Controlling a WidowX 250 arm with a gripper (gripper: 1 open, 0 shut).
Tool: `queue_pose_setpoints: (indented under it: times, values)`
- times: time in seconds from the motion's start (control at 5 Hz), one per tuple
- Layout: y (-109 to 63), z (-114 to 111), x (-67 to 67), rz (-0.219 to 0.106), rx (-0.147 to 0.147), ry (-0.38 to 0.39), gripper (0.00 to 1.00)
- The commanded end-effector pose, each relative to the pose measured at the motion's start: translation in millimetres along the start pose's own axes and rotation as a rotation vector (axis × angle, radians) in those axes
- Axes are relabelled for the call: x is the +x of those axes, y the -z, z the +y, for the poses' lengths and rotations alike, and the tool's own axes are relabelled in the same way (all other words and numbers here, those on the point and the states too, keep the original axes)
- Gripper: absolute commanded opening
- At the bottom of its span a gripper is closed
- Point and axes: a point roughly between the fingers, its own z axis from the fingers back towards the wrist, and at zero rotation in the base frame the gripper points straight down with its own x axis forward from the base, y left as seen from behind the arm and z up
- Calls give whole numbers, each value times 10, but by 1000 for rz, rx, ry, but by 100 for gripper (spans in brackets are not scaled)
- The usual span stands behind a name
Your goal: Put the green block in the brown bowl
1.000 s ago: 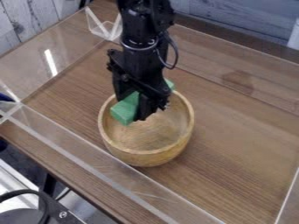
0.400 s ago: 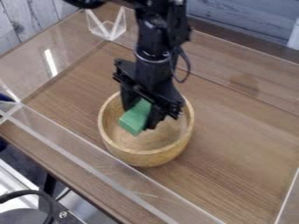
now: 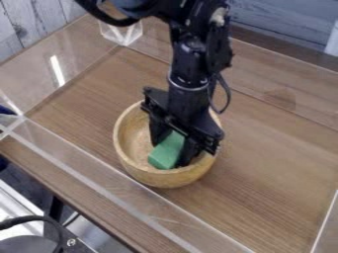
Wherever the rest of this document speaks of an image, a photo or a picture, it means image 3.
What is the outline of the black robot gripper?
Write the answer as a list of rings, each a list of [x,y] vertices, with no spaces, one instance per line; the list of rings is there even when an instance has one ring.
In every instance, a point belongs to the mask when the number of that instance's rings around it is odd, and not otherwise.
[[[202,151],[214,155],[224,131],[211,117],[211,98],[216,76],[200,80],[199,87],[182,87],[168,78],[168,89],[146,87],[142,110],[150,115],[152,145],[158,145],[175,130],[186,139],[175,163],[176,167],[190,164]]]

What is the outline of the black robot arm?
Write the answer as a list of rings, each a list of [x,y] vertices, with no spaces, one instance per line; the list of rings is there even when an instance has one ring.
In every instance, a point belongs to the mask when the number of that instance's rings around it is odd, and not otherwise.
[[[226,111],[212,103],[226,87],[222,71],[231,66],[227,0],[109,0],[132,19],[159,18],[168,24],[172,58],[168,88],[144,89],[142,110],[150,116],[154,150],[148,162],[170,170],[190,164],[203,151],[214,154],[224,131],[212,120]]]

